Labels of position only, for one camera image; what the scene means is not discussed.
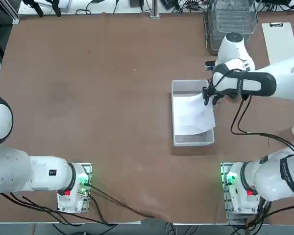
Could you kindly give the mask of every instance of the paper sheet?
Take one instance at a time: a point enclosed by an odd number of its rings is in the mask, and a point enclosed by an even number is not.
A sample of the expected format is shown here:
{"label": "paper sheet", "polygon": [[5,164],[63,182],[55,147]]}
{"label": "paper sheet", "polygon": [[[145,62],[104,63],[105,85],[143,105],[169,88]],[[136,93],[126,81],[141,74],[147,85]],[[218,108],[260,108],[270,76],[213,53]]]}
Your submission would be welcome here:
{"label": "paper sheet", "polygon": [[175,135],[197,135],[216,126],[212,102],[204,105],[202,94],[173,97]]}

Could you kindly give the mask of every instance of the wire basket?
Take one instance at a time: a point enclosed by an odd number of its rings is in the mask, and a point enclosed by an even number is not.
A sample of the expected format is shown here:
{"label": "wire basket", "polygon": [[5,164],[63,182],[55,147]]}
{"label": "wire basket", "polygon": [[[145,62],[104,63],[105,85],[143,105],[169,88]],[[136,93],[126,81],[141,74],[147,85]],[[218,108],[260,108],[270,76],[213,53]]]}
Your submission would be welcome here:
{"label": "wire basket", "polygon": [[216,27],[223,33],[252,34],[257,25],[257,13],[254,1],[250,0],[215,0],[212,8]]}
{"label": "wire basket", "polygon": [[205,37],[212,50],[219,50],[227,33],[240,33],[245,43],[258,23],[254,0],[209,0],[204,15]]}

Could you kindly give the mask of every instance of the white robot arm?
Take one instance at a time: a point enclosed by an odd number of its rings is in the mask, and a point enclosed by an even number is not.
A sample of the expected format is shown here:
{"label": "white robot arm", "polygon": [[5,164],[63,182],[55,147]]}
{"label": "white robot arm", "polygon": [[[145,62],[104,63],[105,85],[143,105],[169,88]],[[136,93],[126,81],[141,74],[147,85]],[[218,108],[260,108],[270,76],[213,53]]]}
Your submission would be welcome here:
{"label": "white robot arm", "polygon": [[[0,143],[10,135],[13,115],[0,97]],[[58,208],[64,212],[85,212],[90,183],[82,165],[62,158],[29,156],[0,145],[0,193],[17,191],[57,191]]]}
{"label": "white robot arm", "polygon": [[[294,57],[260,70],[244,47],[240,34],[222,41],[213,77],[203,89],[205,103],[230,95],[270,96],[294,100]],[[255,214],[260,197],[267,201],[294,197],[294,153],[285,148],[260,160],[234,163],[225,179],[234,213]]]}
{"label": "white robot arm", "polygon": [[260,70],[254,68],[243,37],[228,34],[220,46],[210,86],[203,90],[206,103],[213,95],[219,99],[230,94],[294,99],[294,57]]}
{"label": "white robot arm", "polygon": [[294,152],[284,148],[253,162],[234,163],[225,181],[234,213],[256,213],[260,196],[269,202],[294,197]]}

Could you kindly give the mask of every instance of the white plastic bin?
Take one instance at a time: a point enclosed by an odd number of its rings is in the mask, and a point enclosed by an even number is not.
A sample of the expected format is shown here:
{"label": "white plastic bin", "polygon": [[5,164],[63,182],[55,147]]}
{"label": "white plastic bin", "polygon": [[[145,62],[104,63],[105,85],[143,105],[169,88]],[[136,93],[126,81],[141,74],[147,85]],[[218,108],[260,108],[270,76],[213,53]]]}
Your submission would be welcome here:
{"label": "white plastic bin", "polygon": [[178,80],[172,81],[172,123],[173,123],[173,144],[179,146],[206,146],[215,142],[214,130],[197,134],[178,136],[174,133],[174,102],[173,97],[176,96],[193,96],[202,93],[202,88],[208,86],[207,80]]}

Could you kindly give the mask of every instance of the clipboard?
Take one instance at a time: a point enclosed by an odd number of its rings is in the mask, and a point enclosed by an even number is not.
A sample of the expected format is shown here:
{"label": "clipboard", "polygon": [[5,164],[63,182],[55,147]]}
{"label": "clipboard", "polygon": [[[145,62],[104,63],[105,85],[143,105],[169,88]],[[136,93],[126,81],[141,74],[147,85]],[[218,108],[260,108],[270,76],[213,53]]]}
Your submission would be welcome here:
{"label": "clipboard", "polygon": [[294,56],[294,35],[290,23],[262,24],[270,64]]}

